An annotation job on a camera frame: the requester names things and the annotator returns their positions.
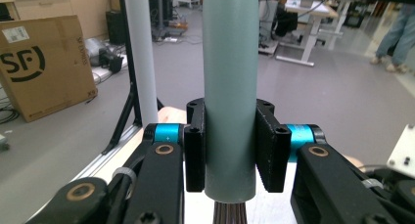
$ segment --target blue anodized part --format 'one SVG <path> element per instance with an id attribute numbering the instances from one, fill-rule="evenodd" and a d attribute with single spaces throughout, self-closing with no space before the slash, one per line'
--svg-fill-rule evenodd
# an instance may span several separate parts
<path id="1" fill-rule="evenodd" d="M 297 161 L 297 150 L 307 143 L 314 143 L 314 134 L 307 124 L 287 124 L 291 130 L 291 153 L 289 162 Z"/>
<path id="2" fill-rule="evenodd" d="M 177 123 L 161 123 L 156 127 L 155 142 L 179 143 L 179 127 Z"/>

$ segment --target gray floor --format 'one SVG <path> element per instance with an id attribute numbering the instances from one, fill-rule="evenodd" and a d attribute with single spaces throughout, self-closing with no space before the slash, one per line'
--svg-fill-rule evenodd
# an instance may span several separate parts
<path id="1" fill-rule="evenodd" d="M 184 109 L 204 96 L 202 13 L 181 13 L 190 25 L 184 42 L 154 45 L 154 54 L 159 98 Z M 260 56 L 257 96 L 277 106 L 280 122 L 318 124 L 339 152 L 366 164 L 385 163 L 404 126 L 415 122 L 415 90 L 384 67 L 369 65 L 369 36 L 344 32 L 334 51 L 312 51 L 315 67 Z M 278 54 L 297 55 L 287 48 Z M 413 75 L 407 79 L 415 82 Z M 12 146 L 0 154 L 0 223 L 23 223 L 106 147 L 127 97 L 127 71 L 98 89 L 89 104 L 32 123 L 19 118 L 0 125 Z"/>

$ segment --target green cylinder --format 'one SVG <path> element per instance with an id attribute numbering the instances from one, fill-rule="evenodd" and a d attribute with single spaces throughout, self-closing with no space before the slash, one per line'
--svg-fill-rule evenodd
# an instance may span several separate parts
<path id="1" fill-rule="evenodd" d="M 258 0 L 204 0 L 208 197 L 224 203 L 255 195 L 254 119 Z"/>

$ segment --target desk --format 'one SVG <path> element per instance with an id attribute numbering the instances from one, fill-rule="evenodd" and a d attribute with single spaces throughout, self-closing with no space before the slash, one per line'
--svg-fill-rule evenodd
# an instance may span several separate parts
<path id="1" fill-rule="evenodd" d="M 300 60 L 283 57 L 283 56 L 276 56 L 276 60 L 287 61 L 291 63 L 296 63 L 305 66 L 314 66 L 314 63 L 309 62 L 308 58 L 311 53 L 311 49 L 314 47 L 315 42 L 317 41 L 318 29 L 321 24 L 321 20 L 323 18 L 336 18 L 338 14 L 328 6 L 323 4 L 320 5 L 321 2 L 314 1 L 311 8 L 304 8 L 300 7 L 300 0 L 287 0 L 286 3 L 286 10 L 287 12 L 299 13 L 304 14 L 310 11 L 311 9 L 315 8 L 313 11 L 309 12 L 310 17 L 308 20 L 308 26 L 305 29 L 304 36 L 302 37 L 301 44 L 298 45 L 291 45 L 285 43 L 279 43 L 281 46 L 287 46 L 297 49 L 302 49 L 302 57 Z"/>

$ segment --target person's leg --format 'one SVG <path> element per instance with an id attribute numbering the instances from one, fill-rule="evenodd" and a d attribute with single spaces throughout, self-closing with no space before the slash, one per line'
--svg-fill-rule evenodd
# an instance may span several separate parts
<path id="1" fill-rule="evenodd" d="M 394 45 L 397 40 L 399 40 L 400 36 L 403 34 L 403 30 L 405 28 L 405 24 L 407 21 L 407 16 L 403 15 L 402 12 L 399 12 L 396 21 L 393 23 L 391 29 L 382 39 L 381 44 L 376 51 L 376 57 L 380 58 L 386 56 L 388 53 L 388 49 Z"/>
<path id="2" fill-rule="evenodd" d="M 406 26 L 401 39 L 396 45 L 393 53 L 392 63 L 399 66 L 405 63 L 409 50 L 415 44 L 415 14 L 407 16 Z"/>

